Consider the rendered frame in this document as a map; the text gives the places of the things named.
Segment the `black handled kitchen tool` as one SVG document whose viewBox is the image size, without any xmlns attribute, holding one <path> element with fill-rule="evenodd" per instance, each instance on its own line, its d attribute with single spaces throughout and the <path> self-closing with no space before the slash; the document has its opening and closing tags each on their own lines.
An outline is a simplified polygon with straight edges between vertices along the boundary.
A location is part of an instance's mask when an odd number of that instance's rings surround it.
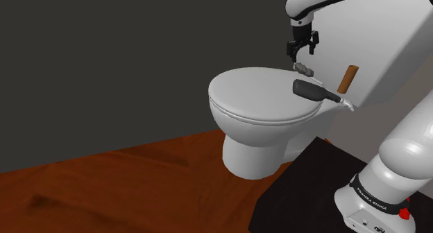
<svg viewBox="0 0 433 233">
<path fill-rule="evenodd" d="M 316 102 L 328 99 L 344 107 L 347 107 L 352 112 L 355 111 L 354 106 L 349 99 L 342 98 L 324 87 L 307 82 L 305 80 L 295 79 L 292 84 L 292 92 L 297 96 Z"/>
</svg>

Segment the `grey lumpy handled tool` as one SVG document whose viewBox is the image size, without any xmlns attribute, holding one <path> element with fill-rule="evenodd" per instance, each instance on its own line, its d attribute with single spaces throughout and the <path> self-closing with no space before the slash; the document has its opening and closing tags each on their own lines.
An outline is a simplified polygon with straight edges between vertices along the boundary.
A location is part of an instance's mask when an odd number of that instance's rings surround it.
<svg viewBox="0 0 433 233">
<path fill-rule="evenodd" d="M 311 69 L 309 69 L 309 68 L 307 68 L 307 67 L 306 67 L 305 65 L 303 65 L 302 63 L 300 63 L 300 62 L 296 62 L 296 63 L 294 63 L 294 65 L 293 65 L 293 70 L 294 70 L 294 71 L 297 71 L 298 73 L 300 73 L 300 74 L 302 74 L 302 75 L 304 75 L 304 76 L 307 76 L 307 77 L 309 77 L 309 78 L 315 80 L 315 81 L 316 81 L 317 83 L 319 83 L 320 85 L 323 85 L 323 83 L 322 83 L 321 81 L 315 79 L 315 77 L 314 77 L 314 71 L 311 70 Z"/>
</svg>

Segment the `black robot stand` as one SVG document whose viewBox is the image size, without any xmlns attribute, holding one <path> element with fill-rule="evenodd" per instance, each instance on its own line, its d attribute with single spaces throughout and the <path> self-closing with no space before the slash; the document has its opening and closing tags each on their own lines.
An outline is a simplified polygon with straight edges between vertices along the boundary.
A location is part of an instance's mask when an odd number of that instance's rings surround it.
<svg viewBox="0 0 433 233">
<path fill-rule="evenodd" d="M 368 163 L 315 138 L 260 196 L 251 233 L 356 233 L 347 227 L 334 194 Z M 416 190 L 409 197 L 415 233 L 433 233 L 433 199 Z"/>
</svg>

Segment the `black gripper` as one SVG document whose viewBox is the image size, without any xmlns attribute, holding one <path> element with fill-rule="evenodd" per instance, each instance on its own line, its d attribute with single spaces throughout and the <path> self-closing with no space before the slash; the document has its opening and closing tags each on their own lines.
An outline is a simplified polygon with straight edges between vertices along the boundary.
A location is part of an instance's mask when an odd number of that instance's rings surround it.
<svg viewBox="0 0 433 233">
<path fill-rule="evenodd" d="M 303 26 L 293 26 L 294 40 L 287 42 L 286 52 L 293 63 L 297 62 L 299 48 L 309 46 L 309 54 L 314 55 L 316 45 L 319 44 L 319 32 L 312 30 L 312 23 Z"/>
</svg>

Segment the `white toilet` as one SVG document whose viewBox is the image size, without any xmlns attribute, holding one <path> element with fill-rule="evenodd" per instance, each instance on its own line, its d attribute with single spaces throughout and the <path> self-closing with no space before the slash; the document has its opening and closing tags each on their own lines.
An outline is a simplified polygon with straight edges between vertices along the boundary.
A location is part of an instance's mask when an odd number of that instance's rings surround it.
<svg viewBox="0 0 433 233">
<path fill-rule="evenodd" d="M 315 80 L 293 70 L 242 67 L 214 77 L 208 88 L 214 120 L 225 133 L 222 160 L 247 180 L 273 175 L 327 133 L 335 114 L 348 109 L 334 101 L 295 95 L 295 79 L 347 98 L 354 107 L 391 100 L 433 54 L 433 0 L 345 0 L 312 15 L 319 32 L 314 55 L 299 48 L 297 62 Z M 349 65 L 359 67 L 348 91 L 337 89 Z"/>
</svg>

